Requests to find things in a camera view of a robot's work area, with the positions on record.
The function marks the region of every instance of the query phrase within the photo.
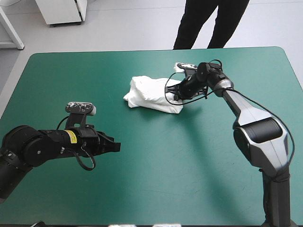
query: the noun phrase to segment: gray floor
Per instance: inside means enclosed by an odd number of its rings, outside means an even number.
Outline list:
[[[185,0],[89,0],[85,23],[63,27],[46,25],[35,0],[3,7],[26,47],[0,50],[0,116],[30,55],[172,49],[184,5]],[[303,0],[251,0],[226,47],[280,46],[303,85],[302,12]],[[194,48],[207,47],[215,16],[203,26]]]

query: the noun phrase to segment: crumpled fabric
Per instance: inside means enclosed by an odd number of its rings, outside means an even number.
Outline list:
[[[143,106],[171,114],[178,114],[183,105],[169,104],[164,96],[164,86],[167,78],[151,79],[147,76],[133,77],[130,82],[130,91],[123,97],[130,108]],[[180,83],[179,80],[170,79],[167,86]],[[174,101],[172,93],[166,93],[171,103],[182,104],[182,100]]]

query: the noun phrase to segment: green table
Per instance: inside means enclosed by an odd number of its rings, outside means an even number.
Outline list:
[[[180,114],[130,109],[122,99],[132,76],[168,77],[175,62],[212,59],[293,133],[291,213],[303,223],[303,92],[284,51],[266,47],[34,54],[0,120],[0,139],[23,124],[55,129],[65,105],[83,101],[97,107],[88,123],[120,141],[121,152],[98,156],[92,172],[74,158],[32,170],[0,205],[0,224],[261,224],[261,173],[237,149],[235,117],[222,98],[210,96]]]

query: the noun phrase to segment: silver arm segment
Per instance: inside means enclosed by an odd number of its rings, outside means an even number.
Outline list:
[[[284,126],[269,112],[253,107],[238,93],[226,90],[223,92],[223,98],[236,116],[233,128],[240,130],[246,137],[251,156],[250,163],[262,168],[266,175],[275,177],[279,170],[283,169],[288,163],[287,131]],[[282,130],[282,135],[261,143],[253,141],[245,130],[245,126],[268,118],[273,119],[278,124]]]

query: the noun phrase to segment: person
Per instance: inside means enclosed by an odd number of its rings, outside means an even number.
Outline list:
[[[187,0],[174,50],[191,49],[203,26],[218,7],[212,39],[207,48],[223,48],[236,30],[249,0]]]

